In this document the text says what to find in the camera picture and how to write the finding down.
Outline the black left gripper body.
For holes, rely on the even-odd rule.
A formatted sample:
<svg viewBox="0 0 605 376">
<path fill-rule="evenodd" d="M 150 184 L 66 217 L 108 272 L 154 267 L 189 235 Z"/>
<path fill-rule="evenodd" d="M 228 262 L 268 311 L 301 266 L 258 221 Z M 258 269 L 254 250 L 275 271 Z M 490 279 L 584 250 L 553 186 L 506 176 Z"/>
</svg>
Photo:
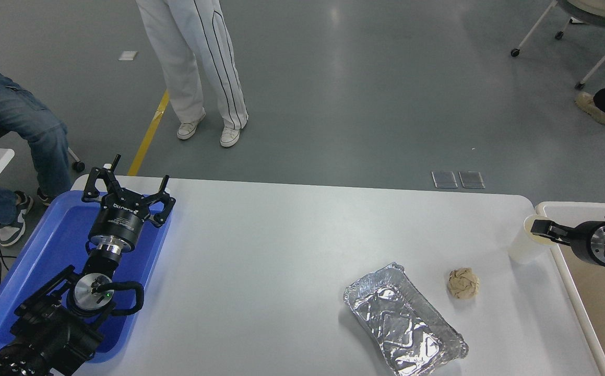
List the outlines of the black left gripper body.
<svg viewBox="0 0 605 376">
<path fill-rule="evenodd" d="M 131 252 L 149 216 L 144 195 L 129 190 L 107 193 L 101 197 L 99 215 L 88 240 L 96 246 L 111 242 L 119 245 L 123 252 Z"/>
</svg>

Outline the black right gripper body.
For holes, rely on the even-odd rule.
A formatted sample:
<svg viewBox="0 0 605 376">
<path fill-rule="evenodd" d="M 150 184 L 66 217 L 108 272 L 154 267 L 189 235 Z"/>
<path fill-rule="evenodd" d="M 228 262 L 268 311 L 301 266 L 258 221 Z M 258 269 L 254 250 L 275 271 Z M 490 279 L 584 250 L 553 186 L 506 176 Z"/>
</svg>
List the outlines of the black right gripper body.
<svg viewBox="0 0 605 376">
<path fill-rule="evenodd" d="M 569 240 L 574 254 L 586 263 L 604 265 L 604 221 L 587 221 L 574 228 Z"/>
</svg>

